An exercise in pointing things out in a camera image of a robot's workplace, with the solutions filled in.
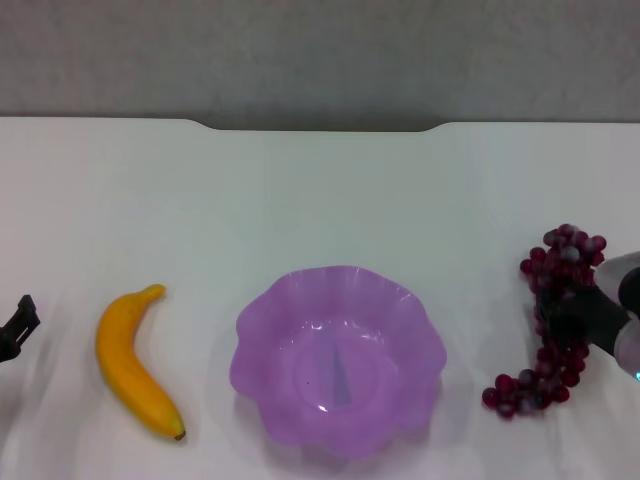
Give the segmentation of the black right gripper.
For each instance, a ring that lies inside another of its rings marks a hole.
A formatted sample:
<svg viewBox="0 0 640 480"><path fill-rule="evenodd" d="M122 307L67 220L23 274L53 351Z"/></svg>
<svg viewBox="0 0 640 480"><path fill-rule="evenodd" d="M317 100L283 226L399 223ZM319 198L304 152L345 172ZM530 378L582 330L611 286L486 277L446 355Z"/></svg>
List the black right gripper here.
<svg viewBox="0 0 640 480"><path fill-rule="evenodd" d="M618 334L630 321L627 311L595 286L580 287L564 297L541 291L537 313L559 346L594 344L608 354L614 353Z"/></svg>

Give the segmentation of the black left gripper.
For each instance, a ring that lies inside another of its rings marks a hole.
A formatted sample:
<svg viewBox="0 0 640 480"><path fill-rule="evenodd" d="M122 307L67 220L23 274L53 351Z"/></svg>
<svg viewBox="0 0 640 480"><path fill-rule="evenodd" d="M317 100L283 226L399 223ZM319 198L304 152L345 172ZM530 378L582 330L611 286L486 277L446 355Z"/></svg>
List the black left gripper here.
<svg viewBox="0 0 640 480"><path fill-rule="evenodd" d="M24 295L18 302L16 312L1 328L0 362L17 358L21 352L20 346L39 325L36 305L30 295Z"/></svg>

